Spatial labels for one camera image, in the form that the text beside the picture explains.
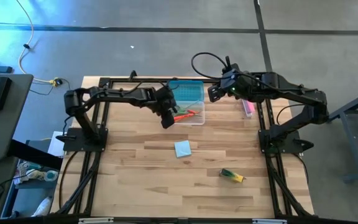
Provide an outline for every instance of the sticky note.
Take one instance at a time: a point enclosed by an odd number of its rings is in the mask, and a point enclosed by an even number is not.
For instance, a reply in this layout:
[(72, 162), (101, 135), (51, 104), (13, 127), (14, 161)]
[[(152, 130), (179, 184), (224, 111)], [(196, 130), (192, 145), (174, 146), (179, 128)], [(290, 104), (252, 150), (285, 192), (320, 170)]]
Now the sticky note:
[(177, 158), (183, 156), (190, 156), (191, 155), (190, 142), (189, 141), (175, 142), (175, 152), (177, 154)]

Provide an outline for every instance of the gray floor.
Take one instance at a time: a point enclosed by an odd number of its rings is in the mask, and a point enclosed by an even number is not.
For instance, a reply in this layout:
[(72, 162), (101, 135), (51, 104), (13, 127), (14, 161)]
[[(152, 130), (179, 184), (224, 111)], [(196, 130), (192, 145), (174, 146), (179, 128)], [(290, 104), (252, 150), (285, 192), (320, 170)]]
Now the gray floor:
[[(258, 28), (251, 0), (22, 2), (40, 25)], [(260, 6), (267, 29), (358, 30), (358, 1), (260, 0)], [(0, 0), (0, 23), (28, 21), (15, 1)], [(0, 65), (20, 73), (17, 58), (29, 35), (0, 30)], [(330, 111), (358, 96), (358, 36), (269, 34), (267, 43), (273, 69), (293, 83), (325, 91)], [(131, 70), (141, 75), (195, 75), (190, 58), (200, 51), (230, 55), (243, 70), (265, 68), (258, 34), (37, 31), (34, 45), (23, 60), (26, 71), (44, 79), (64, 77), (72, 88), (79, 87), (85, 75), (128, 75)], [(197, 64), (212, 75), (221, 69), (210, 58)], [(45, 86), (32, 89), (48, 91)], [(15, 138), (47, 138), (61, 130), (66, 89), (57, 88), (49, 96), (30, 94)], [(315, 143), (305, 161), (316, 214), (358, 221), (358, 182), (346, 185), (341, 180), (354, 172), (341, 124), (310, 125), (300, 133)]]

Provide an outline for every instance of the transparent bin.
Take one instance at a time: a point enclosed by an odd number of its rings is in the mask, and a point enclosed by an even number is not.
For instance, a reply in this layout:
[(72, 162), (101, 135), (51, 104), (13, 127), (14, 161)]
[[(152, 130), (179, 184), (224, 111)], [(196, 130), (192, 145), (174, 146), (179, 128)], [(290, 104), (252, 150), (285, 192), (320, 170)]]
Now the transparent bin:
[(175, 124), (203, 125), (205, 123), (205, 107), (203, 101), (177, 101), (177, 105), (178, 110), (192, 110), (198, 113), (194, 116), (176, 121)]

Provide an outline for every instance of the wooden table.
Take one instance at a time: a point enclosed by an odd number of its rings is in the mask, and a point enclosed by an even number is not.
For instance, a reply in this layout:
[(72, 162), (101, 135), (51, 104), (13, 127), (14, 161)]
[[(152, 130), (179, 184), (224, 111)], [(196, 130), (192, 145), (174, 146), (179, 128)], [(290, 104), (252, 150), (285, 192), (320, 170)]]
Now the wooden table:
[[(84, 77), (82, 87), (97, 86), (99, 78)], [(115, 83), (114, 88), (131, 89), (134, 85)], [(158, 83), (142, 86), (160, 88)], [(110, 104), (109, 137), (99, 167), (92, 216), (273, 217), (266, 163), (257, 137), (258, 115), (245, 118), (241, 101), (234, 97), (210, 103), (208, 86), (205, 84), (206, 121), (202, 126), (163, 129), (160, 118), (148, 108)], [(288, 100), (272, 101), (274, 114), (287, 105)], [(290, 118), (290, 110), (280, 115), (281, 122)], [(177, 159), (173, 144), (184, 140), (190, 141), (192, 155)], [(65, 156), (62, 170), (69, 156)], [(83, 156), (79, 152), (69, 165), (62, 190), (64, 202), (78, 185)], [(283, 163), (288, 187), (313, 213), (302, 163), (291, 154), (283, 154)], [(247, 179), (241, 184), (233, 183), (218, 176), (221, 168)], [(278, 195), (284, 212), (281, 191)], [(51, 212), (57, 210), (58, 187)]]

